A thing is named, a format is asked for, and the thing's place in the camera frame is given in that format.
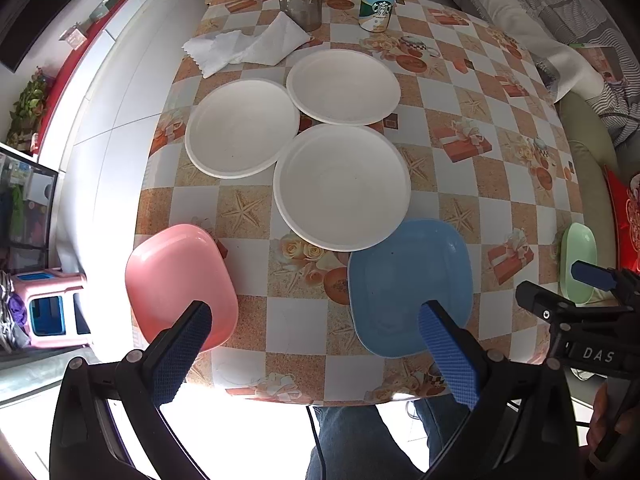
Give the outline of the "person's right hand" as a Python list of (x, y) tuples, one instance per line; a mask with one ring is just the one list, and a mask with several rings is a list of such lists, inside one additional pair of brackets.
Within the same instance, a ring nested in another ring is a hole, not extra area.
[[(606, 434), (608, 426), (608, 385), (604, 382), (594, 397), (593, 413), (587, 434), (588, 448), (594, 452)], [(635, 406), (626, 411), (616, 422), (615, 431), (621, 436), (634, 432), (639, 427), (639, 408)]]

